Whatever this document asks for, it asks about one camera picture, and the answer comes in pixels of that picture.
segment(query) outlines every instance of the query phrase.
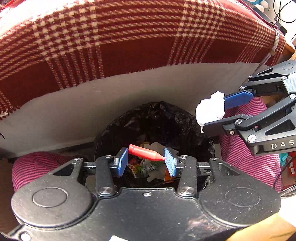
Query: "red plastic object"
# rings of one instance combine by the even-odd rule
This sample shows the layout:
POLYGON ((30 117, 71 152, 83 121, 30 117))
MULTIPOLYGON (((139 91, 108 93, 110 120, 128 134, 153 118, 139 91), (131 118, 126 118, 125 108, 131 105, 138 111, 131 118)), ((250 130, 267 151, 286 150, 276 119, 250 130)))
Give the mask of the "red plastic object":
POLYGON ((139 146, 135 146, 130 144, 128 147, 128 153, 134 156, 142 157, 151 161, 164 161, 165 157, 157 153, 156 151, 152 151, 146 148, 142 148, 139 146))

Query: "black garbage bag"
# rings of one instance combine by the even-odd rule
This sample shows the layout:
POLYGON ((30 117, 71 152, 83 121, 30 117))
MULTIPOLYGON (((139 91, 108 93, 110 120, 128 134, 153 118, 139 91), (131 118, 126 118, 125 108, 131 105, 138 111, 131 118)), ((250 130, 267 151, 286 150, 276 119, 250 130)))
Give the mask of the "black garbage bag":
MULTIPOLYGON (((95 159, 113 155, 129 144, 139 146, 143 142, 158 142, 179 151, 179 155, 189 155, 198 161, 208 162, 214 157, 213 140, 200 132, 201 128, 193 115, 166 102, 141 105, 114 120, 95 140, 95 159)), ((198 190, 207 184, 206 176, 198 177, 198 190)), ((146 178, 135 178, 126 168, 122 178, 113 178, 118 187, 177 188, 178 180, 165 183, 154 179, 148 183, 146 178)))

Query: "person's leg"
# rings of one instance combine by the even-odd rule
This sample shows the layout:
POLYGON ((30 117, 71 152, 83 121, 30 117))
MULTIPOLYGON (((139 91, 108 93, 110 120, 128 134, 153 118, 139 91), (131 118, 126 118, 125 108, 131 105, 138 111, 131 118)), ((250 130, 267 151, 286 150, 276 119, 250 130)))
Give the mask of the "person's leg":
POLYGON ((12 183, 15 191, 54 170, 73 157, 50 152, 34 152, 19 157, 12 167, 12 183))
MULTIPOLYGON (((242 113, 246 115, 257 115, 264 110, 266 110, 266 105, 258 97, 252 99, 248 104, 235 108, 235 113, 232 115, 242 113)), ((278 154, 252 156, 239 136, 229 137, 223 135, 220 136, 220 142, 222 159, 225 162, 272 187, 275 178, 281 171, 278 154)), ((280 178, 275 189, 277 191, 281 190, 280 178)))

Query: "black plastic bag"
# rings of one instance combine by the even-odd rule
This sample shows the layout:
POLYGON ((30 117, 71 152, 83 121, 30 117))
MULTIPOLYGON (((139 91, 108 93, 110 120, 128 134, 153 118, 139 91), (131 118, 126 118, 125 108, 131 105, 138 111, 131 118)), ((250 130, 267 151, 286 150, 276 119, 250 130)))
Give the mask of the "black plastic bag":
POLYGON ((200 132, 193 115, 166 102, 141 105, 114 120, 95 140, 95 159, 104 155, 115 156, 129 144, 159 142, 208 162, 214 157, 213 140, 200 132))

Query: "white crumpled tissue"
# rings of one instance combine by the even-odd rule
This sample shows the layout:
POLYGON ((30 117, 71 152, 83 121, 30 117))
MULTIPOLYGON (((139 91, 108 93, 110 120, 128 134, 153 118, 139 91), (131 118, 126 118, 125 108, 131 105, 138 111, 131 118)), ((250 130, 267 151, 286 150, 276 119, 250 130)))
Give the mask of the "white crumpled tissue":
POLYGON ((197 123, 203 128, 205 123, 221 120, 224 112, 224 94, 220 91, 211 95, 210 99, 201 100, 196 107, 197 123))

